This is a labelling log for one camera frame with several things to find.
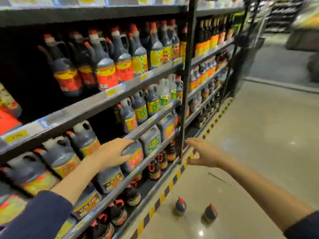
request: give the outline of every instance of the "person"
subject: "person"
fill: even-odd
[[[204,139],[188,138],[186,143],[199,153],[198,159],[188,159],[187,164],[220,168],[227,172],[250,194],[286,238],[319,238],[319,211]]]
[[[24,211],[2,230],[0,239],[54,239],[92,178],[132,157],[121,155],[132,142],[116,138],[101,145],[50,191],[40,191],[33,197]]]

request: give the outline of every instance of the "sleeve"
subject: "sleeve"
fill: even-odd
[[[287,239],[314,239],[319,238],[319,211],[308,215],[301,221],[289,227],[284,236]]]
[[[2,231],[0,239],[54,239],[70,216],[72,207],[61,195],[41,191]]]

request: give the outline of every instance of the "hand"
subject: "hand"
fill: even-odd
[[[101,145],[92,155],[85,159],[89,160],[91,164],[93,160],[99,171],[112,168],[128,161],[132,157],[132,154],[122,156],[124,148],[132,142],[134,141],[130,139],[116,138]]]
[[[186,143],[195,148],[199,153],[199,159],[187,159],[187,164],[189,165],[221,168],[225,161],[231,159],[231,157],[223,150],[209,144],[204,139],[188,138]]]

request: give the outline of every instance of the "beige floor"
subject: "beige floor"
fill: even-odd
[[[246,81],[206,139],[319,208],[318,117],[319,95]],[[175,173],[176,170],[122,238],[131,237]],[[184,217],[172,214],[178,196],[187,203]],[[218,218],[207,227],[200,218],[209,203],[215,205]],[[188,166],[139,238],[284,237],[257,203],[226,173]]]

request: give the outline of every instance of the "forearm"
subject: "forearm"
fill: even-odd
[[[83,190],[98,173],[99,168],[90,162],[91,156],[86,157],[81,164],[66,176],[51,191],[61,195],[74,205]]]
[[[315,211],[247,166],[226,160],[220,167],[250,194],[282,232]]]

